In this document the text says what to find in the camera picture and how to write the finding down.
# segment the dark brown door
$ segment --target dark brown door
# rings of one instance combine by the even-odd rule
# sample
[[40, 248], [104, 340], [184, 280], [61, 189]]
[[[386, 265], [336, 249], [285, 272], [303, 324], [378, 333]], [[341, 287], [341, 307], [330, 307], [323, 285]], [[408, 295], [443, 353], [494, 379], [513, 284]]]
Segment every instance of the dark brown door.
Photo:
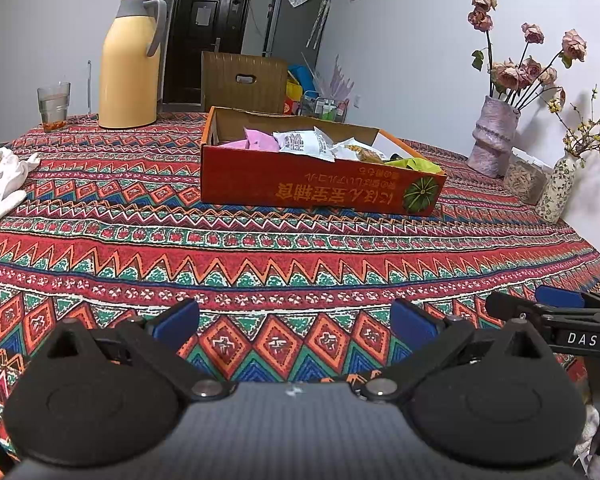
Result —
[[240, 54], [248, 9], [249, 0], [175, 0], [163, 102], [201, 102], [202, 51]]

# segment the gray refrigerator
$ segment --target gray refrigerator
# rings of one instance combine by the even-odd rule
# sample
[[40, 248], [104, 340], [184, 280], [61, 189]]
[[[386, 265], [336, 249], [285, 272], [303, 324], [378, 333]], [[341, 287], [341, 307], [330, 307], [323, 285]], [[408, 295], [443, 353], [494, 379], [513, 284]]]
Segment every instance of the gray refrigerator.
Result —
[[311, 70], [315, 70], [320, 41], [315, 50], [315, 34], [308, 48], [306, 42], [320, 13], [322, 1], [308, 0], [294, 7], [289, 0], [273, 0], [269, 7], [263, 56], [281, 59], [289, 66], [304, 66], [304, 54]]

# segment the blue pad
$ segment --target blue pad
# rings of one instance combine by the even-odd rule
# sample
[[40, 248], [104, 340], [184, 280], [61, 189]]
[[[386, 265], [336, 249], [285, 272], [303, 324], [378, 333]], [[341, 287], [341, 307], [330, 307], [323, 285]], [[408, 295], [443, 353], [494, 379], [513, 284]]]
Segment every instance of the blue pad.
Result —
[[536, 288], [536, 303], [555, 308], [584, 308], [584, 298], [579, 292], [549, 285]]
[[196, 334], [199, 323], [200, 309], [195, 300], [190, 300], [179, 308], [175, 314], [171, 314], [164, 321], [158, 323], [154, 327], [152, 335], [171, 350], [177, 352], [191, 336]]
[[413, 303], [394, 301], [391, 304], [391, 330], [412, 352], [438, 337], [433, 319]]

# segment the floral vase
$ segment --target floral vase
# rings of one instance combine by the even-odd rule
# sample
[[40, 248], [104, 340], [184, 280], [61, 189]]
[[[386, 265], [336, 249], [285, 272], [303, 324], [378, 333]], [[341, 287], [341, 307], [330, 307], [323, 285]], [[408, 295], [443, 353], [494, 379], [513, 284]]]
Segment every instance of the floral vase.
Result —
[[519, 118], [517, 108], [486, 96], [480, 118], [475, 123], [475, 146], [467, 165], [483, 175], [498, 176], [500, 158], [511, 151]]
[[564, 152], [564, 157], [555, 163], [554, 172], [544, 186], [542, 196], [536, 205], [536, 213], [550, 224], [558, 221], [564, 206], [567, 205], [576, 177], [577, 160], [571, 153]]

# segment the screw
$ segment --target screw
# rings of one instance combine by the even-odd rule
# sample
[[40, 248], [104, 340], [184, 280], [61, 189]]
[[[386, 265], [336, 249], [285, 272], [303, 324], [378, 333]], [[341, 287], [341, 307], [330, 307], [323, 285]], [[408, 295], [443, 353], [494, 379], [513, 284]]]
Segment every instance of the screw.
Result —
[[391, 395], [398, 391], [398, 385], [395, 381], [385, 378], [372, 379], [365, 386], [370, 394], [378, 397]]
[[213, 379], [202, 379], [193, 385], [191, 391], [199, 397], [215, 397], [222, 393], [222, 384]]

